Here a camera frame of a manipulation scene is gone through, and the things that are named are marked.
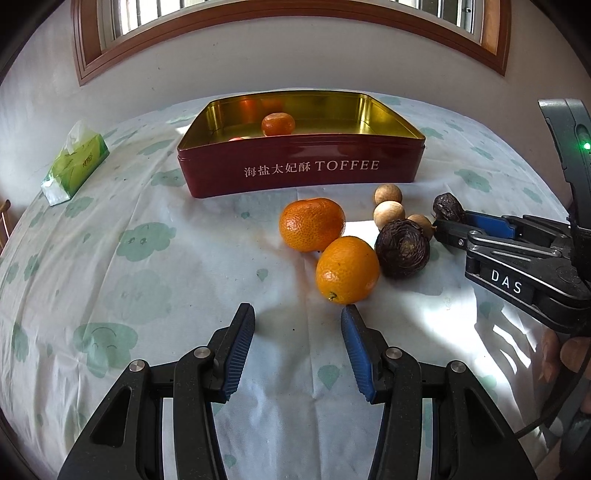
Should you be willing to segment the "person's hand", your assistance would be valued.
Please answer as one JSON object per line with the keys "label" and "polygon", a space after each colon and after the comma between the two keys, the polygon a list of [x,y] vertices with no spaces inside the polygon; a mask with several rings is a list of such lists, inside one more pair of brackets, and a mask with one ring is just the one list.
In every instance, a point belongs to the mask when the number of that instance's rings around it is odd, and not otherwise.
{"label": "person's hand", "polygon": [[588,337],[570,337],[561,340],[556,332],[546,329],[542,337],[542,363],[540,379],[545,383],[555,383],[562,367],[577,372],[590,347]]}

